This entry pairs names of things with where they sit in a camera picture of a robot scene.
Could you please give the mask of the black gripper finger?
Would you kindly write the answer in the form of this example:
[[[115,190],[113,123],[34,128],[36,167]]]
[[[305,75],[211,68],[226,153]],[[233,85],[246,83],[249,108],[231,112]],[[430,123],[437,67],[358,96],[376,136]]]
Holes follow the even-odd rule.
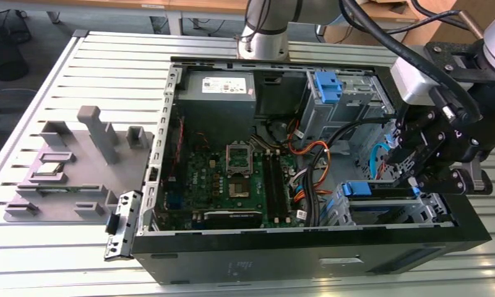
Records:
[[[413,167],[404,170],[397,178],[406,181],[410,177],[430,179],[450,170],[450,163],[442,159],[442,148],[448,140],[446,128],[438,110],[429,106],[405,106],[398,113],[396,164],[409,160]]]
[[[462,169],[426,168],[409,176],[409,184],[422,193],[474,194],[476,185],[470,174]]]

